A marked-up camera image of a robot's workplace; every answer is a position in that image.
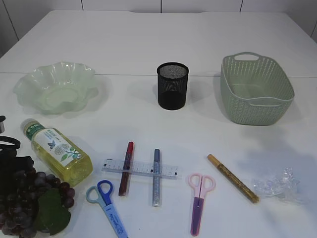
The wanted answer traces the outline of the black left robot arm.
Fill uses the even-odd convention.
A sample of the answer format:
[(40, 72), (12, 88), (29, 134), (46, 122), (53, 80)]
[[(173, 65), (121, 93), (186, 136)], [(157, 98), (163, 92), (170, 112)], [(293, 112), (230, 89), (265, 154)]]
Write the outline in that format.
[(21, 142), (9, 136), (0, 136), (0, 205), (7, 203), (7, 196), (15, 192), (14, 175), (21, 171), (33, 170), (34, 161), (30, 156), (17, 156)]

